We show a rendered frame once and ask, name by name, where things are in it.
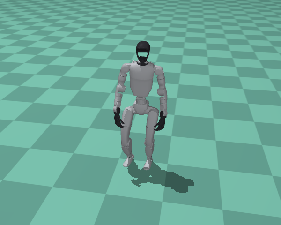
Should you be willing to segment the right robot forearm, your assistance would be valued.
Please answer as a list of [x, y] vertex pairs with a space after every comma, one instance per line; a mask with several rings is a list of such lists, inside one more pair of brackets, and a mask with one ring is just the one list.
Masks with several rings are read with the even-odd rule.
[[113, 111], [117, 112], [117, 108], [121, 106], [121, 99], [122, 99], [122, 95], [121, 93], [118, 93], [119, 90], [119, 85], [117, 85], [116, 87], [116, 91], [115, 91], [115, 100], [114, 100], [114, 107], [113, 107]]

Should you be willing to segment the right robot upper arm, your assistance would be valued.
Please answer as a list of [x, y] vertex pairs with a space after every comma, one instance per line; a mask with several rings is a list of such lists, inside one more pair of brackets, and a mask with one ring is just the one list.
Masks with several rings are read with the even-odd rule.
[[119, 90], [118, 92], [125, 92], [126, 86], [124, 86], [126, 77], [127, 77], [127, 72], [129, 72], [131, 63], [125, 63], [122, 65], [119, 77], [118, 77], [118, 85], [119, 85]]

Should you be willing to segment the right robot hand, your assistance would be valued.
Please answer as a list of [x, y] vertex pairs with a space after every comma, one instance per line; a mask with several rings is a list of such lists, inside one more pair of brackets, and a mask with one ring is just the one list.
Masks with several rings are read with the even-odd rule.
[[117, 112], [114, 112], [115, 116], [114, 116], [114, 120], [115, 120], [115, 124], [121, 128], [123, 128], [124, 126], [121, 125], [124, 124], [124, 122], [120, 119], [120, 108], [117, 108]]

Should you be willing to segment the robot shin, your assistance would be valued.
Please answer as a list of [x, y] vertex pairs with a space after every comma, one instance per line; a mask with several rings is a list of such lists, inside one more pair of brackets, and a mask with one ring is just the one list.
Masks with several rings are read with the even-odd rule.
[[[121, 144], [121, 145], [122, 145], [122, 144]], [[128, 157], [130, 157], [130, 158], [133, 157], [133, 155], [132, 155], [132, 144], [130, 145], [130, 147], [124, 147], [124, 146], [122, 145], [122, 150], [123, 150], [123, 152], [124, 152]]]
[[150, 161], [152, 160], [152, 154], [153, 154], [153, 151], [154, 151], [154, 139], [153, 139], [153, 143], [152, 145], [149, 147], [149, 146], [146, 146], [145, 147], [145, 152], [146, 152], [146, 155], [147, 155], [147, 159]]

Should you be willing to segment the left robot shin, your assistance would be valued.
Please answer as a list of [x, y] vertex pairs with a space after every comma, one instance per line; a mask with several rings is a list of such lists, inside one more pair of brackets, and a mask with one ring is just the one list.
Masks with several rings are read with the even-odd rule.
[[153, 151], [154, 151], [154, 139], [153, 139], [153, 143], [152, 145], [149, 147], [149, 146], [146, 146], [145, 147], [145, 152], [146, 152], [146, 155], [147, 155], [147, 159], [150, 161], [152, 160], [152, 154], [153, 154]]

